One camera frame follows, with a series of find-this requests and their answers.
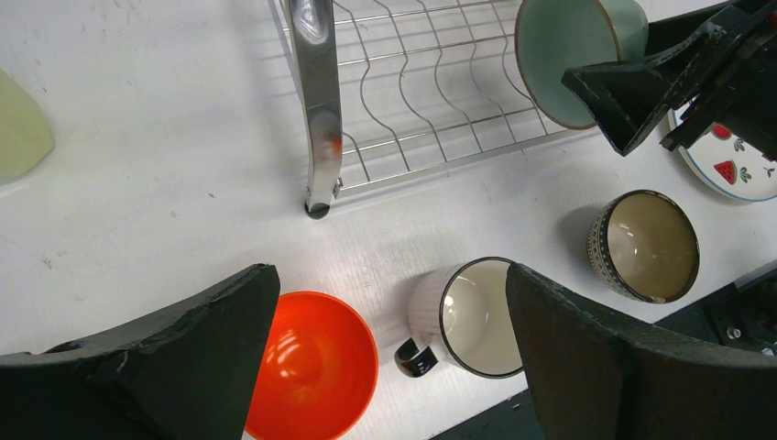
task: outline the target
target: metal rack frame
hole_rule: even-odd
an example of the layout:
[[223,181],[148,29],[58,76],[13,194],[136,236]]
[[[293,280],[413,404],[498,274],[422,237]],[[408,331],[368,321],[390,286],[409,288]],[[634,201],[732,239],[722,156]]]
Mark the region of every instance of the metal rack frame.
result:
[[[311,152],[306,209],[308,214],[314,218],[321,218],[328,213],[332,197],[339,198],[364,193],[513,151],[577,136],[590,136],[596,132],[595,130],[581,132],[565,129],[553,131],[554,123],[545,118],[529,94],[521,90],[522,82],[510,76],[508,58],[513,59],[513,57],[508,57],[508,55],[513,46],[511,44],[513,34],[508,33],[505,29],[497,5],[515,5],[514,0],[476,0],[471,3],[462,3],[461,0],[447,0],[449,4],[434,7],[427,6],[431,0],[408,0],[417,6],[398,12],[392,11],[391,7],[383,3],[388,2],[388,0],[366,0],[363,4],[370,4],[381,13],[365,16],[358,16],[352,11],[352,8],[343,5],[344,0],[280,1],[284,2],[281,7],[287,23],[281,32],[282,35],[287,36],[290,42],[290,47],[287,47],[290,69],[295,76],[302,106],[306,111]],[[493,12],[496,21],[488,25],[493,27],[495,32],[492,33],[494,35],[476,37],[474,26],[467,16],[467,11],[473,11],[478,7],[490,8]],[[442,31],[439,26],[435,26],[432,15],[454,12],[457,12],[463,19],[464,25],[460,28],[466,29],[465,35],[468,35],[468,38],[443,42],[440,35]],[[344,18],[335,19],[335,13],[339,13]],[[433,37],[432,44],[408,49],[405,41],[407,36],[403,36],[398,26],[398,19],[408,17],[425,18],[423,21],[428,24]],[[375,55],[369,54],[365,39],[366,23],[378,21],[390,23],[389,29],[393,28],[393,38],[399,43],[399,50]],[[336,44],[334,36],[349,31],[355,32],[356,40],[353,41],[352,46],[357,46],[356,51],[360,55],[350,60],[338,60],[337,52],[343,49],[343,45]],[[478,45],[482,46],[492,41],[504,41],[504,45],[499,55],[483,57],[488,62],[500,63],[499,78],[491,76],[488,77],[488,80],[504,82],[505,86],[514,94],[508,98],[523,100],[528,105],[506,110],[505,105],[499,101],[500,98],[505,99],[505,97],[489,95],[484,90],[482,80],[477,79],[474,63],[479,60],[476,56]],[[455,102],[441,86],[439,70],[443,55],[450,50],[466,47],[472,48],[468,61],[455,63],[456,68],[469,70],[469,78],[472,81],[472,84],[469,85],[474,85],[477,94],[479,94],[477,99],[480,100],[480,103],[478,105],[490,108],[487,115],[470,115],[464,108],[465,106]],[[423,113],[424,110],[417,108],[417,105],[409,101],[405,90],[407,82],[405,73],[410,64],[410,57],[435,51],[437,52],[436,61],[433,66],[425,66],[425,69],[431,70],[436,91],[444,104],[447,105],[447,110],[444,109],[443,112],[450,114],[448,115],[450,117],[447,117],[444,123],[432,121],[429,116]],[[369,86],[368,83],[372,81],[370,73],[373,66],[379,61],[390,60],[401,62],[399,70],[391,74],[396,74],[399,96],[405,106],[407,116],[415,119],[416,127],[405,128],[405,124],[401,124],[400,126],[404,129],[398,129],[396,126],[392,126],[383,116],[376,114],[375,108],[371,108],[374,106],[368,104],[365,98],[365,90]],[[375,128],[370,132],[370,135],[378,134],[378,138],[370,136],[368,141],[362,141],[359,139],[359,135],[352,135],[349,132],[347,120],[345,121],[345,129],[340,128],[343,109],[341,108],[338,87],[343,89],[346,81],[340,78],[339,70],[357,65],[364,65],[364,71],[358,79],[361,109],[367,115],[366,121],[371,122]],[[353,100],[346,101],[344,99],[343,102],[351,103]],[[537,128],[542,131],[539,132],[538,136],[521,137],[518,128],[510,122],[510,118],[513,116],[525,117],[526,115],[531,115],[530,123],[539,124]],[[503,121],[503,124],[500,123],[501,127],[494,128],[497,121]],[[473,148],[471,154],[459,154],[458,157],[452,157],[449,154],[450,151],[446,150],[441,135],[460,129],[465,130],[467,136],[471,136],[476,149]],[[498,145],[486,145],[482,133],[481,136],[478,135],[478,131],[483,129],[502,130],[502,137],[507,141],[500,142]],[[334,136],[335,132],[342,132],[342,137]],[[409,147],[407,146],[410,142],[416,144],[421,142],[425,147],[435,148],[439,151],[439,156],[437,159],[428,160],[422,164],[411,162],[408,159]],[[379,151],[379,153],[373,155],[373,159],[366,158],[367,154],[372,154],[374,151]],[[399,166],[388,174],[380,175],[380,173],[370,172],[371,160],[385,160],[386,158],[395,160]],[[341,179],[343,162],[346,163],[346,166],[349,162],[351,163],[351,171],[360,169],[363,178],[361,175],[357,176],[356,182]]]

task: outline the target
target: white table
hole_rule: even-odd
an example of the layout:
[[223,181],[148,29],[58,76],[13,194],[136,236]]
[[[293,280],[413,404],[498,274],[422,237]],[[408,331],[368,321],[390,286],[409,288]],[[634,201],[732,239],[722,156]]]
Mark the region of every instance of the white table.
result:
[[[710,3],[642,1],[651,20]],[[777,257],[775,205],[721,198],[658,134],[625,159],[601,136],[509,154],[312,221],[299,101],[262,99],[289,80],[267,56],[279,47],[270,20],[248,0],[0,5],[0,68],[44,107],[57,140],[0,186],[0,354],[42,352],[272,263],[284,292],[329,292],[374,332],[378,389],[346,438],[423,439],[526,389],[523,375],[399,373],[392,355],[424,272],[503,256],[653,322]],[[677,303],[620,297],[587,266],[597,210],[638,188],[674,198],[695,225],[701,269]]]

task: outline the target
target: green cup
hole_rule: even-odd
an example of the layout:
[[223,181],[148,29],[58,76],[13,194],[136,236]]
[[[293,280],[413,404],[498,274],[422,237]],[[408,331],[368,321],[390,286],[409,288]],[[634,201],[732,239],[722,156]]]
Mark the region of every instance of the green cup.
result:
[[645,55],[648,18],[634,0],[524,0],[515,29],[520,76],[553,122],[572,129],[596,122],[561,83],[572,67]]

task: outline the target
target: bowl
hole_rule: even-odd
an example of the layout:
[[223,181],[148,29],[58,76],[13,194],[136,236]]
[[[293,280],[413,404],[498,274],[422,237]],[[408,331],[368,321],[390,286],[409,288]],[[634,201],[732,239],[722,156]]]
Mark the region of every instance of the bowl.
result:
[[375,340],[354,309],[315,291],[281,295],[246,431],[261,440],[337,438],[362,416],[377,383]]
[[596,122],[562,83],[564,71],[645,55],[648,18],[633,0],[524,0],[515,28],[520,76],[553,122],[572,129]]
[[671,303],[694,285],[699,245],[677,203],[654,191],[629,192],[607,205],[588,234],[588,259],[615,292]]

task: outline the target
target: enamel mug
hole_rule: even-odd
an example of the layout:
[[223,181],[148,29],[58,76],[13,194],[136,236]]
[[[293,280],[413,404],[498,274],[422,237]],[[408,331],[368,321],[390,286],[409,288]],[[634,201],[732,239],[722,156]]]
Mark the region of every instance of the enamel mug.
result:
[[413,337],[394,355],[399,369],[418,378],[447,360],[490,379],[523,371],[505,291],[510,264],[488,257],[425,275],[410,297]]

